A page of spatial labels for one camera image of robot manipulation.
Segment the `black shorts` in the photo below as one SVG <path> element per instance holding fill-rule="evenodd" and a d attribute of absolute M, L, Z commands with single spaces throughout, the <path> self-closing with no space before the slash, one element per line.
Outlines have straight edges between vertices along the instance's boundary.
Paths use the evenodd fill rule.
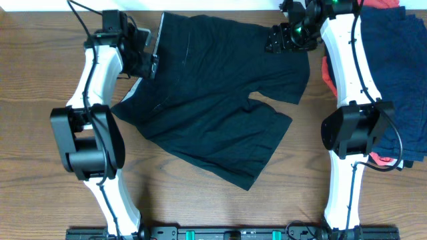
<path fill-rule="evenodd" d="M 305 52 L 268 53 L 267 27 L 164 13 L 153 79 L 135 83 L 113 113 L 148 140 L 248 190 L 292 120 L 250 93 L 298 104 Z"/>

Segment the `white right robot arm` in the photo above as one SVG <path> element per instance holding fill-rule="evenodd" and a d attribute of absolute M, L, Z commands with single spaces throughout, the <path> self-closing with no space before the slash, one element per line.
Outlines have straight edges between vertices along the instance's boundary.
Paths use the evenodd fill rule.
<path fill-rule="evenodd" d="M 288 22 L 274 25 L 266 51 L 314 50 L 324 42 L 336 84 L 337 109 L 322 122 L 331 161 L 330 190 L 316 239 L 387 239 L 390 230 L 363 229 L 358 203 L 364 170 L 394 107 L 384 101 L 371 76 L 361 32 L 359 1 L 283 1 Z"/>

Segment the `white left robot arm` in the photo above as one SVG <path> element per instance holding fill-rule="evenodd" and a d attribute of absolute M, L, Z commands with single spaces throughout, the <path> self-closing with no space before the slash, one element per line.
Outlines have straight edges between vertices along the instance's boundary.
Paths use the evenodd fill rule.
<path fill-rule="evenodd" d="M 75 93 L 65 107 L 51 111 L 50 122 L 65 170 L 93 193 L 107 225 L 72 227 L 65 237 L 150 239 L 125 184 L 125 145 L 110 106 L 121 74 L 153 79 L 159 58 L 144 51 L 151 41 L 149 29 L 137 27 L 120 10 L 104 10 L 99 15 L 102 28 L 87 35 L 85 65 Z"/>

